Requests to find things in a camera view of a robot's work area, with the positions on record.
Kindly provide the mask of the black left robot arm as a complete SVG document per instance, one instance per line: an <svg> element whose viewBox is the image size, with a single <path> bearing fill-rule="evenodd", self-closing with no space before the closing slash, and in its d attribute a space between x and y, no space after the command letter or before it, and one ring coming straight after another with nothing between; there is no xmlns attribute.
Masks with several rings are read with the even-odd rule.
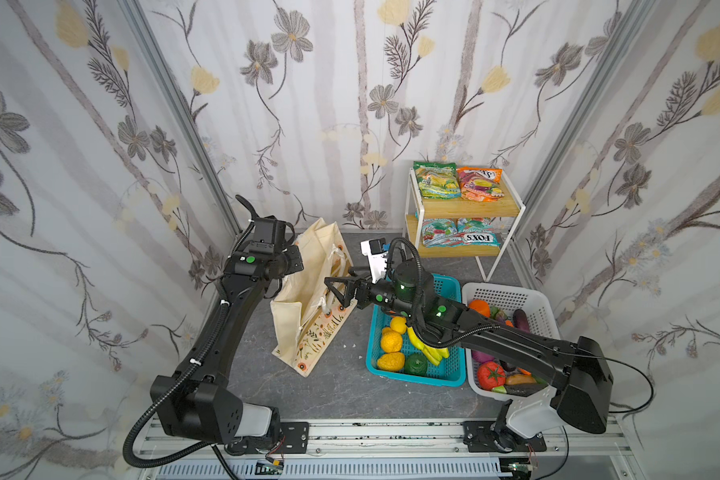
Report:
<svg viewBox="0 0 720 480"><path fill-rule="evenodd" d="M131 467L160 467L206 447L217 451L246 442L268 448L281 441L277 408L242 401L228 388L229 374L249 320L270 286L282 285L304 264L291 223L261 216L243 196L236 199L250 214L248 227L214 282L218 300L195 344L171 375L155 378L151 405L126 435L122 455ZM189 439L191 445L163 457L138 456L137 437L152 418L165 434Z"/></svg>

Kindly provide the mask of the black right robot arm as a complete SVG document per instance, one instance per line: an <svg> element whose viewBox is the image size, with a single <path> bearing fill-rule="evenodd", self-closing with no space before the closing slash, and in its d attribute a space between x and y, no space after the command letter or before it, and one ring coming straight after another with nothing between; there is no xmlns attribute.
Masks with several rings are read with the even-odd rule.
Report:
<svg viewBox="0 0 720 480"><path fill-rule="evenodd" d="M548 338L513 328L465 304L436 293L414 245L397 237L379 260L327 277L325 286L345 307L375 305L402 315L427 346L459 346L506 360L546 383L546 388L519 401L506 402L494 428L530 438L568 425L590 434L605 432L610 417L613 359L593 339Z"/></svg>

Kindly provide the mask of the yellow orange fruit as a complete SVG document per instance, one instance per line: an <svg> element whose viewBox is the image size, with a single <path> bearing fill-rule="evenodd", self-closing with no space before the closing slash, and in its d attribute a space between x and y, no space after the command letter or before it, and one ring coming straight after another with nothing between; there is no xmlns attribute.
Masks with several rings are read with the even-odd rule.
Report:
<svg viewBox="0 0 720 480"><path fill-rule="evenodd" d="M403 337L393 330L382 332L380 347L385 354L398 353L403 347Z"/></svg>

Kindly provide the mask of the orange snack bag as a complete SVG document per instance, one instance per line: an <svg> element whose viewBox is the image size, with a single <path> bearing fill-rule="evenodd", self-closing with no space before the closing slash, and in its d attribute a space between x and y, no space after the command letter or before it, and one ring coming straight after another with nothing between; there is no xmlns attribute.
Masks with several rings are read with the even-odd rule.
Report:
<svg viewBox="0 0 720 480"><path fill-rule="evenodd" d="M457 169L461 198L475 202L494 202L504 196L500 187L503 171L482 167Z"/></svg>

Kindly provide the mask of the yellow banana bunch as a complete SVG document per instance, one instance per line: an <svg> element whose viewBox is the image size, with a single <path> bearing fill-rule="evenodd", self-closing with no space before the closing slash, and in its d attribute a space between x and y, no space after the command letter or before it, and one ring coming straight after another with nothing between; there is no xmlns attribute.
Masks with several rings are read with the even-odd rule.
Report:
<svg viewBox="0 0 720 480"><path fill-rule="evenodd" d="M421 353L423 353L427 360L434 366L439 366L444 359L450 357L450 351L448 348L434 348L424 344L415 334L411 327L408 327L407 335L410 343Z"/></svg>

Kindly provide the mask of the cream floral tote bag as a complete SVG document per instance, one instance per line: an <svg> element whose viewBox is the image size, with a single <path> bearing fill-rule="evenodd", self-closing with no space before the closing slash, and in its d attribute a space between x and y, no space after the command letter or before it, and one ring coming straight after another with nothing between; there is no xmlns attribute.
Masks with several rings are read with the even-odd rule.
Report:
<svg viewBox="0 0 720 480"><path fill-rule="evenodd" d="M277 339L273 355L307 377L355 308L342 306L324 279L348 276L354 262L336 222L316 220L295 245L304 269L287 276L270 302Z"/></svg>

